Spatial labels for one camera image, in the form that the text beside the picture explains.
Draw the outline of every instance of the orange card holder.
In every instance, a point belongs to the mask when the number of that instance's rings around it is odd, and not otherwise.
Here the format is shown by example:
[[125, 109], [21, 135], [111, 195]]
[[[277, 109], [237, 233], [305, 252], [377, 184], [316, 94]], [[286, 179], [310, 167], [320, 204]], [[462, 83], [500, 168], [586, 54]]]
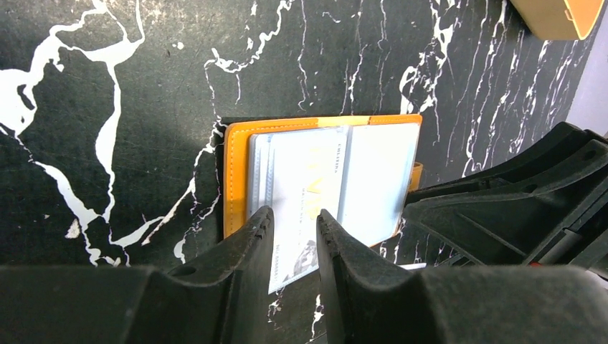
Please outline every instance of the orange card holder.
[[[224, 238], [235, 233], [247, 220], [249, 139], [261, 133], [304, 130], [339, 125], [422, 124], [420, 115], [340, 116], [286, 118], [234, 123], [224, 134]], [[415, 163], [408, 191], [418, 189], [422, 164]]]

